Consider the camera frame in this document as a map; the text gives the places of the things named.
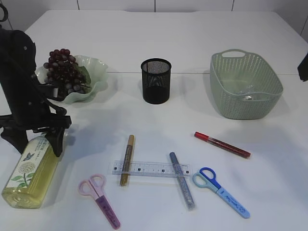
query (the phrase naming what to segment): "scissors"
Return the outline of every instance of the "scissors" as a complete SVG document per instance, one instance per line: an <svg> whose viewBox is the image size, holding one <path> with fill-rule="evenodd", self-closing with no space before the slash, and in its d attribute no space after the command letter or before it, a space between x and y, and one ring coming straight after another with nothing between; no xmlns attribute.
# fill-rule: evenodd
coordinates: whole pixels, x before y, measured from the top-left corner
<svg viewBox="0 0 308 231"><path fill-rule="evenodd" d="M209 178L203 171L208 170L213 173L213 178ZM205 184L199 184L196 180L200 177ZM237 200L234 199L220 184L216 181L216 173L209 167L203 167L199 172L195 173L192 177L194 184L199 188L208 188L216 193L228 205L230 205L238 214L243 218L250 218L250 213L245 209Z"/></svg>
<svg viewBox="0 0 308 231"><path fill-rule="evenodd" d="M80 182L78 185L78 192L83 196L91 196L108 219L112 228L117 230L120 228L120 221L116 217L114 211L104 196L104 184L105 177L101 174L94 174L90 176L88 180L83 180Z"/></svg>

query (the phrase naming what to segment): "purple grapes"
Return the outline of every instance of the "purple grapes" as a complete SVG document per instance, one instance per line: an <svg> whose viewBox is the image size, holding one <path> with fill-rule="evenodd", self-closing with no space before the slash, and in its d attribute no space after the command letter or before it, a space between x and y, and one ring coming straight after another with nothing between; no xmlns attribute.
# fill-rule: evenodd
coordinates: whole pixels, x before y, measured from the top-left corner
<svg viewBox="0 0 308 231"><path fill-rule="evenodd" d="M87 87L85 76L73 65L78 65L76 58L65 48L49 52L48 62L43 65L48 70L44 82L62 88L59 92L64 98L72 92L84 94Z"/></svg>

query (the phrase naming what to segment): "silver glitter pen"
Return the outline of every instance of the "silver glitter pen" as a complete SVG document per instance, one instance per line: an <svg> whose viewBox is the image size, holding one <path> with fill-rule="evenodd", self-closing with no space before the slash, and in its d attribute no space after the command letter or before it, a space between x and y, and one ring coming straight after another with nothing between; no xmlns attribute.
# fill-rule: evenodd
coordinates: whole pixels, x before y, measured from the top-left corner
<svg viewBox="0 0 308 231"><path fill-rule="evenodd" d="M173 169L174 169L175 173L182 175L183 172L182 172L181 166L178 162L178 159L175 156L175 153L172 152L172 153L169 154L169 156L170 156L171 163L173 165ZM195 204L193 202L193 197L191 195L191 192L189 191L185 177L177 177L177 179L178 179L178 183L179 183L179 186L181 188L182 194L184 196L185 203L188 207L188 210L193 210L194 207L195 207Z"/></svg>

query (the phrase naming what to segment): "basket handle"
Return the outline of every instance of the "basket handle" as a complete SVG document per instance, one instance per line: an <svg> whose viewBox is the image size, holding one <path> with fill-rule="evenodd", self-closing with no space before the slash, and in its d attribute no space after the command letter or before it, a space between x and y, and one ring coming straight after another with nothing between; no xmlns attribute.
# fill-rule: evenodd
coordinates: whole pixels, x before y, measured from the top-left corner
<svg viewBox="0 0 308 231"><path fill-rule="evenodd" d="M243 55L243 56L240 56L240 57L244 57L245 55L248 54L248 52L243 51L243 50L241 50L241 49L229 49L229 50L223 51L223 52L221 52L221 53L219 53L219 54L220 54L223 58L225 58L225 56L223 56L223 54L229 53L229 52L243 53L244 55Z"/></svg>

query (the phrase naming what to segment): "gold glitter pen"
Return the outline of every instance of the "gold glitter pen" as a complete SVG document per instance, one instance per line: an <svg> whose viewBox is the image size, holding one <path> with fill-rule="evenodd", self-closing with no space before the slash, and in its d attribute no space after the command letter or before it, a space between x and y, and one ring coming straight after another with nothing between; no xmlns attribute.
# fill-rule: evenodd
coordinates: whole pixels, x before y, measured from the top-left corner
<svg viewBox="0 0 308 231"><path fill-rule="evenodd" d="M125 152L123 169L122 169L123 172L129 171L129 165L130 165L131 156L133 153L134 140L135 140L134 135L130 135L128 138L127 146L126 146L126 152ZM127 173L121 174L120 186L126 186L128 182L128 176L129 174Z"/></svg>

